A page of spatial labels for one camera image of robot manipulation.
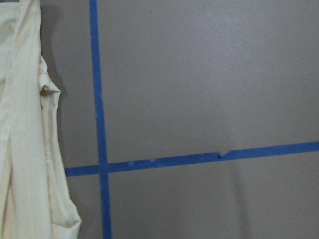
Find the cream long-sleeve graphic shirt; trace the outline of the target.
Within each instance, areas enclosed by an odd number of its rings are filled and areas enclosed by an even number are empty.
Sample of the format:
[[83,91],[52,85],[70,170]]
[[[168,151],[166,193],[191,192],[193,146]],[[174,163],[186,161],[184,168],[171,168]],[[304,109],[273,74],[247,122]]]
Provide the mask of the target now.
[[60,90],[41,55],[37,0],[0,5],[0,236],[76,239],[57,136]]

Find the brown paper table cover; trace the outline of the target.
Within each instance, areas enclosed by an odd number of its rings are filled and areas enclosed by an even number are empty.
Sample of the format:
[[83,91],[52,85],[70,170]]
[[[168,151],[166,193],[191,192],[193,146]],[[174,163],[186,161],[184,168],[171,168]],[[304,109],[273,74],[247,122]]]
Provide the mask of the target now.
[[44,0],[81,239],[316,239],[316,0]]

